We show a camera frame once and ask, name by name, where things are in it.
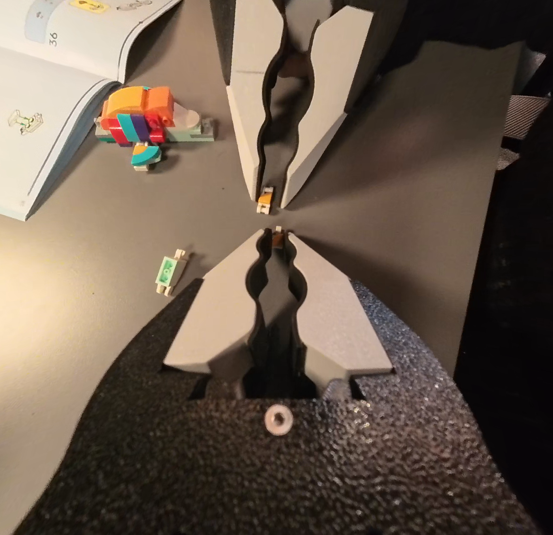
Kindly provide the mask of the colourful lego model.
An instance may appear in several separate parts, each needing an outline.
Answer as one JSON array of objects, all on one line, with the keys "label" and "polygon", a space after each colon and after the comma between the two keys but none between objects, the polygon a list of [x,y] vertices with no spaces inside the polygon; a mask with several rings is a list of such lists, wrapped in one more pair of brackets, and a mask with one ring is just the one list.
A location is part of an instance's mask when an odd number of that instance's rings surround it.
[{"label": "colourful lego model", "polygon": [[162,145],[211,143],[215,121],[176,102],[169,87],[123,87],[103,103],[94,134],[132,149],[131,165],[148,172],[162,160]]}]

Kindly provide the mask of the green white lego clip piece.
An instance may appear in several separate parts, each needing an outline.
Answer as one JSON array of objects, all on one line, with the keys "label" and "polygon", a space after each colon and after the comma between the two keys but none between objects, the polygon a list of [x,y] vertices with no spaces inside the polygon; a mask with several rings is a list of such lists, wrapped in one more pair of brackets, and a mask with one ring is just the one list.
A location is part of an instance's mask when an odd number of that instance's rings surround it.
[{"label": "green white lego clip piece", "polygon": [[170,296],[188,262],[187,252],[176,249],[174,256],[164,256],[156,276],[156,292]]}]

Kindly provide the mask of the open instruction booklet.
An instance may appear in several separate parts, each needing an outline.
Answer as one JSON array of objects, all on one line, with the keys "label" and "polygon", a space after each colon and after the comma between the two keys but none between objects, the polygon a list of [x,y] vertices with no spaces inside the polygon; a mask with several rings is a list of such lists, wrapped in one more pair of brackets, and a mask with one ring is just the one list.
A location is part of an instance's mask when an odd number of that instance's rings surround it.
[{"label": "open instruction booklet", "polygon": [[1,0],[1,214],[26,221],[126,81],[139,34],[183,0]]}]

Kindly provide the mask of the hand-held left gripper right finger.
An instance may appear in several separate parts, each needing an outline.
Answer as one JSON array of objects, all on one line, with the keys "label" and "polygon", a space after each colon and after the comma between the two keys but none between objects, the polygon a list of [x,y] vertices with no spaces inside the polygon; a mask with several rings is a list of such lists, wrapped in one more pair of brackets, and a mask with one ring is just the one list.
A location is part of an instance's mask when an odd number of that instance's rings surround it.
[{"label": "hand-held left gripper right finger", "polygon": [[322,396],[330,382],[389,374],[393,365],[347,275],[287,231],[294,371]]}]

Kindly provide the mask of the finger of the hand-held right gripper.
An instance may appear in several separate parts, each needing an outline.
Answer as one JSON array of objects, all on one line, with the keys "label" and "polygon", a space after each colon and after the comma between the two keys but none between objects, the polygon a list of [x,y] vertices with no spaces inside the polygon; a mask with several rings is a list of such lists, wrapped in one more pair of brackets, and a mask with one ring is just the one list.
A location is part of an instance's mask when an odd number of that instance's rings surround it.
[{"label": "finger of the hand-held right gripper", "polygon": [[273,0],[236,0],[227,97],[248,194],[257,200],[270,121],[270,76],[281,54],[284,18]]},{"label": "finger of the hand-held right gripper", "polygon": [[287,167],[282,208],[300,191],[347,116],[347,98],[373,17],[373,12],[345,6],[314,32],[313,96],[298,125],[298,147]]}]

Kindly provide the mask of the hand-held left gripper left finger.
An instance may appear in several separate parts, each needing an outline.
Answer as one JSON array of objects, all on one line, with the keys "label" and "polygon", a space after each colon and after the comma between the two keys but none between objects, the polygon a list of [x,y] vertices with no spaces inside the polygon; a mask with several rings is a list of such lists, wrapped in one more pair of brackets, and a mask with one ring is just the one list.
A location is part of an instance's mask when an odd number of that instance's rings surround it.
[{"label": "hand-held left gripper left finger", "polygon": [[210,375],[245,398],[244,376],[265,329],[259,297],[265,288],[265,231],[255,232],[202,278],[163,360],[164,366]]}]

